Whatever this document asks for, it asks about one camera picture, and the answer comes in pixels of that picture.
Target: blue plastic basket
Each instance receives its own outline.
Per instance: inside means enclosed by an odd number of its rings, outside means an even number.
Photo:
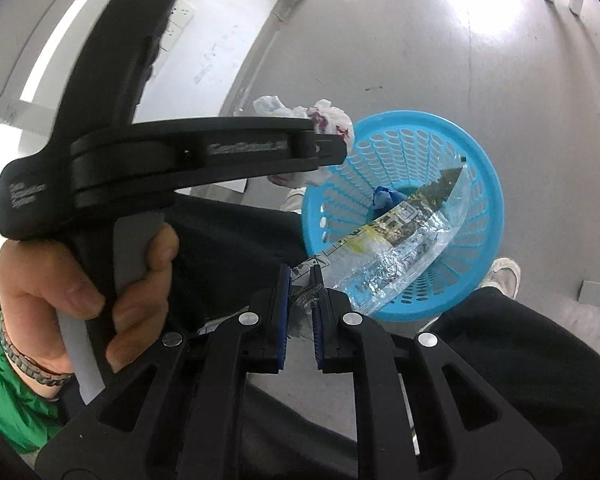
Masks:
[[[460,166],[465,156],[473,179],[469,211],[454,240],[415,282],[376,313],[408,321],[436,316],[455,306],[480,283],[495,259],[504,226],[498,176],[482,148],[462,128],[424,112],[396,110],[368,117],[354,127],[347,160],[331,168],[320,187],[309,186],[302,203],[302,231],[315,254],[368,223],[374,189],[414,189]]]

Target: white shoe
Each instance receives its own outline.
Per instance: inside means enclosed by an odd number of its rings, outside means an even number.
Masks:
[[[520,288],[520,266],[510,258],[496,259],[478,288],[485,286],[494,286],[502,294],[515,300]]]
[[[304,200],[305,193],[305,187],[299,187],[289,191],[288,195],[286,196],[285,203],[280,206],[280,211],[290,211],[293,213],[302,214],[302,200]]]

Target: human hand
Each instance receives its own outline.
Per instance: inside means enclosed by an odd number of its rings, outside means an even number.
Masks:
[[[113,306],[116,336],[106,358],[117,372],[152,345],[162,331],[171,287],[171,261],[178,236],[163,224],[146,254],[148,271],[129,285]],[[56,374],[71,373],[56,309],[92,319],[105,298],[91,283],[69,249],[54,240],[7,240],[0,250],[0,305],[6,333],[21,354]],[[53,397],[58,388],[38,384],[14,367],[37,393]]]

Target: gray grip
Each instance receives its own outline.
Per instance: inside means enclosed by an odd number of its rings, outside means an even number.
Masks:
[[[160,230],[164,215],[149,211],[119,218],[113,229],[113,263],[116,293],[146,274],[146,249]],[[80,396],[89,404],[105,387],[93,354],[86,324],[58,311],[58,323],[69,361],[80,385]]]

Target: silver screw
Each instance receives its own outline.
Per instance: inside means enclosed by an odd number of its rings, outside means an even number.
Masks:
[[[259,320],[260,318],[255,312],[243,312],[238,318],[238,321],[243,325],[255,325]]]
[[[347,312],[342,316],[342,320],[348,325],[359,325],[362,323],[362,316],[357,312]]]
[[[420,343],[422,346],[431,348],[432,346],[438,344],[438,338],[431,332],[423,332],[418,336],[418,343]]]
[[[178,346],[182,343],[182,334],[177,332],[167,332],[162,336],[162,344],[165,346]]]

